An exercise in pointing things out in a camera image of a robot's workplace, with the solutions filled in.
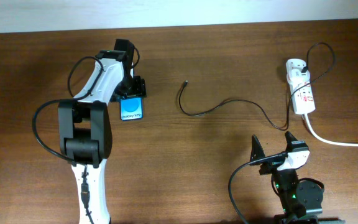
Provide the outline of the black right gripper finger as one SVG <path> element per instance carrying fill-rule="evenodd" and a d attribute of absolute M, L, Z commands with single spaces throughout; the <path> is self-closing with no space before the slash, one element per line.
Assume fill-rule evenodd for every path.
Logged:
<path fill-rule="evenodd" d="M 261 164 L 260 160 L 265 158 L 264 150 L 256 135 L 252 136 L 251 143 L 252 143 L 251 154 L 250 154 L 251 165 L 257 166 Z"/>
<path fill-rule="evenodd" d="M 306 150 L 306 143 L 303 140 L 297 140 L 291 132 L 285 133 L 285 139 L 287 141 L 286 152 L 300 152 Z"/>

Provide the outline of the blue screen Galaxy smartphone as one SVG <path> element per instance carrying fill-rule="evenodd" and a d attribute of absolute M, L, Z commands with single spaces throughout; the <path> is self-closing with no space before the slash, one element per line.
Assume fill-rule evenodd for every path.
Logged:
<path fill-rule="evenodd" d="M 137 120 L 143 118 L 142 98 L 129 98 L 120 101 L 122 121 Z"/>

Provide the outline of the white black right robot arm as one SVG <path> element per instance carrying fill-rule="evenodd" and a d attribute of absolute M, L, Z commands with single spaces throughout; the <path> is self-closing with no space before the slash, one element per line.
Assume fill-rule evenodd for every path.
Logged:
<path fill-rule="evenodd" d="M 284 211 L 284 218 L 306 220 L 323 212 L 324 184 L 311 178 L 298 177 L 296 171 L 306 165 L 310 155 L 308 145 L 291 132 L 285 133 L 284 151 L 266 156 L 257 136 L 251 138 L 250 162 L 259 166 L 260 175 L 270 175 Z"/>

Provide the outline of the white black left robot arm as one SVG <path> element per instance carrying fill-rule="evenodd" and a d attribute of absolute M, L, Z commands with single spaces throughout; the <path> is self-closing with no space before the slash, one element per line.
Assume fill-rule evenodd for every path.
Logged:
<path fill-rule="evenodd" d="M 147 94 L 145 80 L 135 74 L 138 53 L 127 39 L 117 39 L 112 50 L 100 50 L 83 89 L 58 105 L 60 151 L 75 175 L 80 223 L 111 222 L 104 179 L 112 149 L 108 104 L 119 103 L 123 121 L 142 119 Z"/>

